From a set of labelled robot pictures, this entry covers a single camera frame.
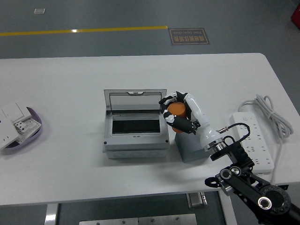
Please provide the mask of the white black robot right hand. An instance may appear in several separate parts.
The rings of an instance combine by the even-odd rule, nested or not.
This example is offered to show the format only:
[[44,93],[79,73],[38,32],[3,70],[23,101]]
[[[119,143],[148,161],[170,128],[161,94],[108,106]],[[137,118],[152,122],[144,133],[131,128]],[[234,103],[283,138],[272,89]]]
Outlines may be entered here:
[[[187,107],[187,117],[183,118],[171,113],[168,107],[172,103],[181,102]],[[210,122],[190,93],[175,91],[159,101],[160,112],[166,123],[187,134],[194,134],[200,140],[200,148],[214,154],[225,148],[220,133],[211,128]]]

